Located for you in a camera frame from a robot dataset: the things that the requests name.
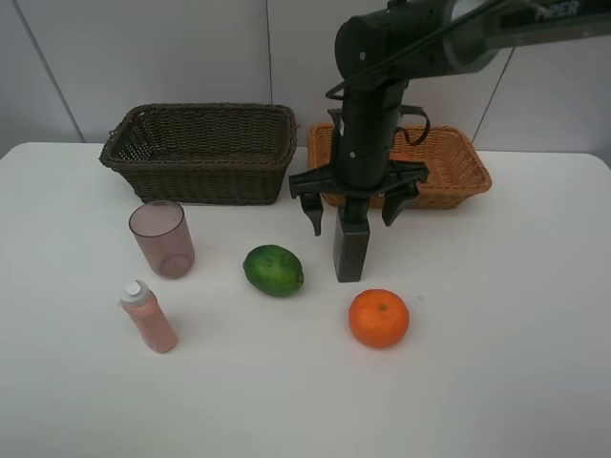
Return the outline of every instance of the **wall seam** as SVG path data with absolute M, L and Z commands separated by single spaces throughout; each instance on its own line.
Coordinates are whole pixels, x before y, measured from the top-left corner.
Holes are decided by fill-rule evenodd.
M 26 34 L 28 35 L 32 43 L 32 46 L 34 47 L 34 50 L 36 51 L 36 54 L 38 55 L 38 58 L 40 59 L 40 62 L 42 63 L 42 66 L 45 69 L 45 72 L 47 73 L 47 77 L 51 80 L 51 84 L 53 85 L 55 92 L 59 96 L 59 100 L 61 101 L 61 104 L 64 106 L 64 110 L 66 110 L 66 114 L 68 115 L 70 122 L 73 124 L 74 130 L 76 131 L 76 135 L 78 136 L 78 139 L 82 143 L 85 143 L 85 137 L 81 133 L 80 128 L 78 127 L 78 124 L 76 123 L 76 119 L 74 118 L 73 112 L 70 109 L 68 102 L 66 101 L 66 97 L 64 97 L 64 94 L 61 92 L 59 84 L 57 84 L 57 80 L 55 79 L 55 76 L 53 75 L 53 72 L 51 71 L 51 67 L 49 67 L 49 62 L 47 62 L 47 58 L 42 53 L 42 50 L 40 49 L 40 46 L 38 45 L 38 42 L 36 41 L 36 37 L 33 34 L 30 24 L 26 20 L 26 16 L 24 15 L 23 11 L 21 11 L 21 7 L 19 7 L 19 5 L 17 4 L 17 0 L 11 0 L 11 3 L 12 3 L 12 6 L 15 12 L 17 13 L 17 16 L 19 16 L 21 25 L 25 29 Z
M 505 62 L 505 65 L 503 66 L 503 70 L 500 72 L 500 75 L 498 76 L 498 80 L 496 81 L 495 88 L 493 89 L 493 93 L 490 96 L 490 100 L 488 100 L 488 104 L 486 105 L 486 108 L 484 109 L 484 113 L 481 116 L 481 119 L 479 119 L 479 124 L 477 124 L 477 129 L 475 129 L 475 134 L 472 139 L 472 143 L 475 143 L 477 139 L 477 134 L 479 134 L 479 129 L 481 128 L 482 124 L 484 123 L 484 118 L 486 117 L 486 114 L 488 113 L 488 110 L 490 109 L 490 106 L 493 103 L 493 99 L 495 98 L 495 95 L 496 95 L 496 90 L 500 86 L 500 81 L 501 79 L 503 79 L 503 75 L 505 74 L 505 72 L 507 71 L 507 68 L 509 67 L 509 63 L 511 62 L 512 57 L 514 56 L 515 50 L 516 48 L 512 48 L 511 52 L 509 53 L 509 57 L 507 57 L 507 61 Z
M 267 56 L 269 66 L 269 98 L 271 104 L 274 104 L 274 85 L 271 77 L 271 31 L 269 30 L 269 0 L 265 0 L 265 17 L 267 18 Z

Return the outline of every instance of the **orange wicker basket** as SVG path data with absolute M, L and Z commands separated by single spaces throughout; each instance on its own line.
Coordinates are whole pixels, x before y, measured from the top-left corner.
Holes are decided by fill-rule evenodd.
M 412 138 L 418 138 L 423 128 L 409 126 Z M 328 164 L 331 154 L 333 124 L 312 126 L 307 143 L 307 166 L 315 169 Z M 418 146 L 410 146 L 403 134 L 394 139 L 390 158 L 425 162 L 429 167 L 429 180 L 420 184 L 420 196 L 411 208 L 454 208 L 460 202 L 476 194 L 488 191 L 493 182 L 490 174 L 475 152 L 474 145 L 454 127 L 431 127 L 427 139 Z M 343 198 L 323 195 L 331 205 Z M 381 207 L 382 198 L 373 198 L 371 206 Z

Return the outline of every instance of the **basket rim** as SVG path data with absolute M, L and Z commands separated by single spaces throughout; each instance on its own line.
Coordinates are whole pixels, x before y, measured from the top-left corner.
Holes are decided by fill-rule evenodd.
M 282 154 L 274 160 L 260 162 L 256 160 L 235 160 L 213 158 L 198 158 L 184 160 L 153 159 L 147 161 L 132 161 L 120 157 L 114 157 L 113 152 L 118 142 L 128 133 L 133 120 L 141 113 L 151 110 L 260 110 L 262 112 L 282 114 L 288 123 L 288 147 Z M 297 148 L 297 121 L 293 111 L 284 105 L 270 105 L 260 103 L 150 103 L 138 105 L 131 109 L 121 120 L 121 122 L 109 132 L 109 138 L 102 147 L 100 162 L 115 171 L 122 170 L 219 170 L 231 168 L 236 172 L 273 172 L 274 170 L 285 169 L 295 154 Z
M 332 130 L 333 127 L 334 127 L 333 124 L 330 122 L 320 122 L 318 124 L 314 124 L 309 129 L 309 135 L 307 139 L 307 150 L 308 150 L 308 162 L 311 159 L 312 168 L 320 167 L 321 165 L 321 164 L 318 164 L 317 162 L 318 157 L 316 157 L 315 154 L 309 153 L 310 151 L 314 152 L 316 149 L 314 141 L 315 141 L 317 132 L 321 130 L 329 130 L 329 129 Z M 424 129 L 423 126 L 417 125 L 417 124 L 415 125 L 409 124 L 404 127 L 413 129 L 413 130 L 420 130 L 420 131 Z M 418 188 L 433 191 L 435 194 L 438 194 L 438 195 L 462 194 L 462 195 L 474 196 L 474 195 L 483 194 L 489 191 L 493 185 L 492 178 L 490 177 L 490 173 L 488 172 L 488 169 L 486 168 L 484 163 L 481 161 L 481 158 L 477 154 L 477 151 L 475 150 L 472 142 L 460 130 L 456 129 L 453 126 L 445 126 L 445 125 L 431 126 L 431 133 L 433 132 L 445 132 L 448 134 L 459 136 L 460 140 L 468 146 L 467 149 L 469 150 L 469 154 L 472 157 L 472 159 L 474 160 L 477 168 L 480 170 L 483 176 L 483 180 L 480 184 L 472 184 L 472 185 L 465 185 L 465 186 L 459 186 L 459 185 L 439 186 L 439 185 L 432 185 L 428 183 L 421 183 L 421 184 L 418 184 Z

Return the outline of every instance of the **wicker basket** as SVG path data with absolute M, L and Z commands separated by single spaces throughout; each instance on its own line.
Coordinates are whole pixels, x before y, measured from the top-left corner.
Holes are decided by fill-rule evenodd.
M 422 127 L 410 126 L 412 138 L 418 138 Z M 332 124 L 317 124 L 309 131 L 307 165 L 315 169 L 328 164 L 331 152 Z M 453 127 L 431 127 L 427 139 L 418 146 L 410 146 L 403 134 L 394 139 L 392 159 L 425 162 L 429 167 L 429 181 L 418 186 L 420 196 L 411 208 L 454 208 L 466 198 L 485 193 L 493 182 L 467 137 Z M 331 205 L 342 197 L 324 195 Z M 381 207 L 382 198 L 373 198 L 371 206 Z
M 155 104 L 125 116 L 100 161 L 144 202 L 266 205 L 278 198 L 295 147 L 287 107 Z

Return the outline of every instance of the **white wall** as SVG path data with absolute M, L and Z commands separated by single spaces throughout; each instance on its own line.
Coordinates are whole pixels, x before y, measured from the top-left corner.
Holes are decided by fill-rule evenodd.
M 383 9 L 382 0 L 269 0 L 271 75 L 274 103 L 290 106 L 301 123 L 304 144 L 309 126 L 329 122 L 327 108 L 339 106 L 325 92 L 341 81 L 333 45 L 352 15 Z M 450 124 L 473 137 L 509 52 L 478 74 L 414 80 L 405 103 L 423 105 L 432 123 Z
M 9 0 L 0 0 L 0 157 L 26 141 L 78 141 Z
M 88 141 L 104 141 L 141 103 L 269 103 L 273 95 L 296 112 L 302 144 L 337 106 L 324 97 L 341 79 L 335 33 L 351 15 L 386 5 L 17 1 Z M 435 124 L 477 132 L 479 149 L 587 152 L 611 164 L 611 37 L 516 49 L 503 73 L 508 55 L 478 74 L 413 81 L 405 102 L 425 106 Z M 78 141 L 10 0 L 0 0 L 0 64 L 0 156 L 24 141 Z
M 269 103 L 265 0 L 19 0 L 88 141 L 152 102 Z
M 516 49 L 475 146 L 584 152 L 611 164 L 611 37 Z

